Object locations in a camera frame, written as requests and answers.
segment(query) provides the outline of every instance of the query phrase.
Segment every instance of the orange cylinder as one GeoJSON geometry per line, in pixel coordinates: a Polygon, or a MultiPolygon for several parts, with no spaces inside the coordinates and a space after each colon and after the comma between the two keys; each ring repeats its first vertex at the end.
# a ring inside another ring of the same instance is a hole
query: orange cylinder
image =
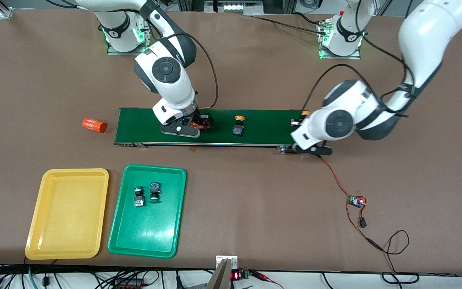
{"type": "Polygon", "coordinates": [[[83,120],[83,127],[88,130],[93,130],[98,133],[104,133],[106,130],[107,124],[97,119],[85,118],[83,120]]]}

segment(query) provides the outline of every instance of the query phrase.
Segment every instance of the brown table surface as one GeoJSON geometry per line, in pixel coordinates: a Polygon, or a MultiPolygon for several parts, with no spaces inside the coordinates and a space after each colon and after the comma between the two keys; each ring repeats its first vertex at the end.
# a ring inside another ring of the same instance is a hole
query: brown table surface
{"type": "MultiPolygon", "coordinates": [[[[231,13],[171,16],[210,52],[220,84],[215,108],[298,109],[317,77],[340,62],[354,65],[379,93],[402,77],[400,64],[368,44],[360,61],[321,60],[310,33],[231,13]]],[[[273,18],[311,28],[295,15],[273,18]]],[[[401,22],[374,17],[369,38],[399,54],[401,22]]],[[[18,10],[0,21],[0,262],[22,263],[46,170],[105,168],[110,185],[101,250],[95,258],[60,263],[211,268],[217,254],[236,254],[240,266],[255,269],[389,270],[385,256],[349,223],[345,196],[314,156],[280,156],[270,148],[114,146],[119,107],[151,107],[159,96],[134,75],[134,57],[107,56],[105,49],[87,11],[18,10]],[[82,128],[84,117],[108,122],[107,132],[82,128]],[[106,249],[130,163],[188,172],[172,259],[106,249]]],[[[200,104],[210,104],[213,77],[202,51],[187,71],[200,104]]],[[[329,73],[309,108],[319,108],[333,86],[351,78],[346,68],[329,73]]],[[[407,113],[387,138],[354,134],[331,143],[334,154],[326,159],[351,194],[368,198],[367,236],[384,244],[398,229],[409,233],[406,252],[392,258],[397,270],[462,273],[462,31],[407,113]]],[[[405,239],[394,244],[401,249],[405,239]]]]}

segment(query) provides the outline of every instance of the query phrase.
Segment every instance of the green conveyor belt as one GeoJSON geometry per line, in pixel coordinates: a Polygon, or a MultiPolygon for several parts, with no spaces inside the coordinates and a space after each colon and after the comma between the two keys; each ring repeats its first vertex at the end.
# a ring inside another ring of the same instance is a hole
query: green conveyor belt
{"type": "Polygon", "coordinates": [[[294,143],[290,133],[291,119],[298,119],[299,110],[202,110],[215,120],[213,128],[202,130],[197,138],[160,132],[160,123],[150,108],[121,108],[116,145],[169,146],[246,146],[275,147],[294,143]],[[233,135],[235,116],[245,117],[243,136],[233,135]]]}

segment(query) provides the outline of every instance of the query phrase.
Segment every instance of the red wire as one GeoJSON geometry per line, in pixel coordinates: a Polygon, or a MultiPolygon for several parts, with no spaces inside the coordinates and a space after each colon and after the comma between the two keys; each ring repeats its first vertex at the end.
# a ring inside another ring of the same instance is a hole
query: red wire
{"type": "MultiPolygon", "coordinates": [[[[343,185],[341,184],[341,181],[340,179],[338,178],[338,175],[336,174],[336,172],[334,172],[334,170],[332,169],[332,167],[329,165],[329,163],[323,158],[321,157],[320,158],[330,169],[330,171],[332,172],[332,175],[334,176],[334,179],[336,181],[336,183],[338,184],[338,186],[340,187],[340,189],[347,195],[348,199],[347,199],[347,202],[345,203],[345,211],[347,212],[347,218],[349,218],[349,222],[351,222],[351,224],[354,226],[354,229],[356,229],[356,231],[361,234],[361,236],[363,236],[363,238],[365,239],[368,239],[367,236],[365,236],[365,234],[363,234],[363,232],[361,232],[361,230],[358,228],[358,226],[354,223],[354,221],[352,221],[352,218],[351,218],[351,215],[349,213],[349,199],[350,199],[350,194],[347,192],[347,190],[345,190],[345,188],[343,187],[343,185]]],[[[359,211],[359,213],[361,214],[361,216],[363,216],[363,209],[365,209],[365,206],[367,204],[367,198],[365,198],[364,196],[360,196],[362,197],[364,200],[365,200],[365,204],[363,205],[363,207],[361,208],[361,211],[359,211]]]]}
{"type": "Polygon", "coordinates": [[[279,284],[279,283],[277,283],[277,282],[273,281],[273,280],[272,280],[272,279],[270,279],[270,278],[268,278],[266,281],[267,281],[267,282],[271,282],[271,283],[274,283],[275,285],[277,285],[277,286],[281,287],[282,289],[284,289],[283,285],[281,285],[281,284],[279,284]]]}
{"type": "Polygon", "coordinates": [[[341,191],[345,193],[345,195],[347,195],[347,197],[351,197],[350,194],[347,192],[347,190],[345,190],[345,187],[341,184],[341,181],[340,179],[338,178],[338,175],[336,174],[336,172],[334,172],[334,170],[332,169],[332,167],[329,165],[329,163],[323,158],[321,157],[320,158],[330,169],[330,172],[332,172],[332,175],[334,176],[334,180],[336,181],[336,183],[338,184],[338,186],[340,187],[341,191]]]}

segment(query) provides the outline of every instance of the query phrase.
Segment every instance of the green tray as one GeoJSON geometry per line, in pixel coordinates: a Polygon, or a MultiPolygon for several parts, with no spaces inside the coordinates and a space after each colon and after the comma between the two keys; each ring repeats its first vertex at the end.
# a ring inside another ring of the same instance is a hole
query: green tray
{"type": "Polygon", "coordinates": [[[108,251],[113,254],[172,258],[178,246],[186,171],[180,168],[129,165],[113,216],[108,251]],[[151,203],[150,183],[161,184],[159,203],[151,203]],[[143,186],[146,205],[134,206],[134,188],[143,186]]]}
{"type": "Polygon", "coordinates": [[[150,108],[121,108],[115,144],[121,146],[246,146],[276,147],[294,143],[291,119],[299,119],[300,110],[201,110],[211,113],[214,127],[201,131],[196,138],[169,135],[160,131],[160,123],[150,108]],[[235,116],[245,117],[243,136],[233,135],[235,116]]]}

